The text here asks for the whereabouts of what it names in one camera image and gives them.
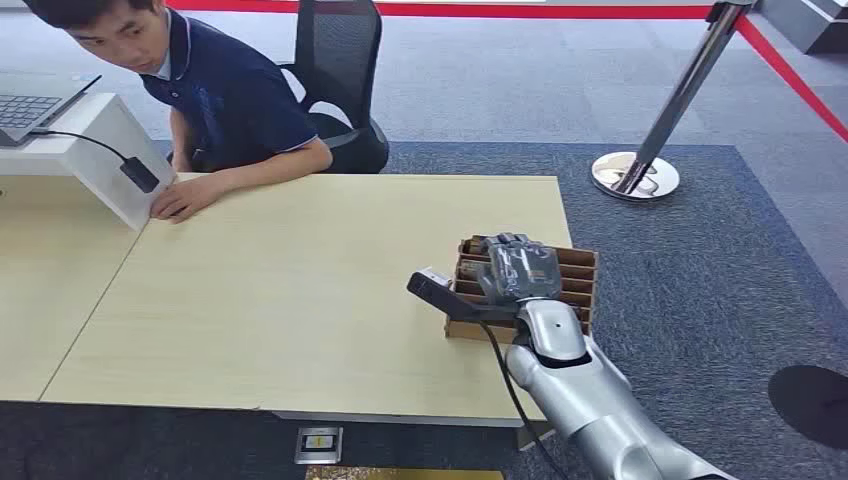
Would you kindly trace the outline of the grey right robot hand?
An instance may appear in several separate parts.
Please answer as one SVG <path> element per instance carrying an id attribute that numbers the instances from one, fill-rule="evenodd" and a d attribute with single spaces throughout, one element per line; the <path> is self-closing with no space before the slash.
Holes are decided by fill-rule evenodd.
<path id="1" fill-rule="evenodd" d="M 562 292 L 558 252 L 525 234 L 503 232 L 481 240 L 489 264 L 477 281 L 487 302 L 507 305 L 528 298 L 557 299 Z"/>

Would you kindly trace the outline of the person's left hand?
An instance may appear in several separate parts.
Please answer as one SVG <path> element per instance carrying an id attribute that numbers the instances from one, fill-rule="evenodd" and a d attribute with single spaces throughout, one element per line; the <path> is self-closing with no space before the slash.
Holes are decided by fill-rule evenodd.
<path id="1" fill-rule="evenodd" d="M 182 222 L 217 201 L 225 193 L 214 175 L 181 180 L 167 187 L 151 205 L 157 220 Z"/>

